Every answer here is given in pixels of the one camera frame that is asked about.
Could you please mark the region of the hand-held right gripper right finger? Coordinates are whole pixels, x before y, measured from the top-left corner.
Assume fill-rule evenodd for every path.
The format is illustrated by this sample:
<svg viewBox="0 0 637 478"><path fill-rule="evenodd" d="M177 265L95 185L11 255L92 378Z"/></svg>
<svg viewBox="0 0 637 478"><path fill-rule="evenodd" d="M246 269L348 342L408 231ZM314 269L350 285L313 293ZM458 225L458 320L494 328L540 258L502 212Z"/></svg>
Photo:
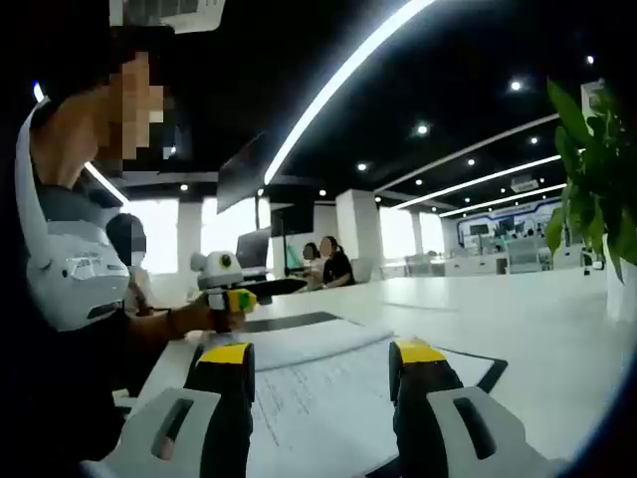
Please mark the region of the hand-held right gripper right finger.
<svg viewBox="0 0 637 478"><path fill-rule="evenodd" d="M556 477L560 459L527 442L523 423L477 386L464 386L446 357L422 341L389 344L404 477Z"/></svg>

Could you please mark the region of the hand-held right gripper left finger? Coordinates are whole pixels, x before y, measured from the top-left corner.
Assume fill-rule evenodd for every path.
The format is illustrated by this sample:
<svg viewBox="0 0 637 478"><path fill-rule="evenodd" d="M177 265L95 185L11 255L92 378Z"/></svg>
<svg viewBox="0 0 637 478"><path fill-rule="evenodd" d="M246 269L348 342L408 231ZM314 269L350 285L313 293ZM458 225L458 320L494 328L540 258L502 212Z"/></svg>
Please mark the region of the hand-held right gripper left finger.
<svg viewBox="0 0 637 478"><path fill-rule="evenodd" d="M211 349L183 387L165 389L129 416L106 471L112 477L244 477L254 399L254 346Z"/></svg>

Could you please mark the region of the person's left hand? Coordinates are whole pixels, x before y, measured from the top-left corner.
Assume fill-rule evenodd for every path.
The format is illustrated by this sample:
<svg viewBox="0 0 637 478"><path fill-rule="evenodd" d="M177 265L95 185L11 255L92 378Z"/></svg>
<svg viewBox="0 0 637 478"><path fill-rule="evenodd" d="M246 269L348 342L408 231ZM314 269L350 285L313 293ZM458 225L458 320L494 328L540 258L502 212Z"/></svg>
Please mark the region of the person's left hand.
<svg viewBox="0 0 637 478"><path fill-rule="evenodd" d="M206 295L200 295L193 302L172 310L170 315L175 330L181 335L194 331L229 333L242 329L246 320L243 312L211 309Z"/></svg>

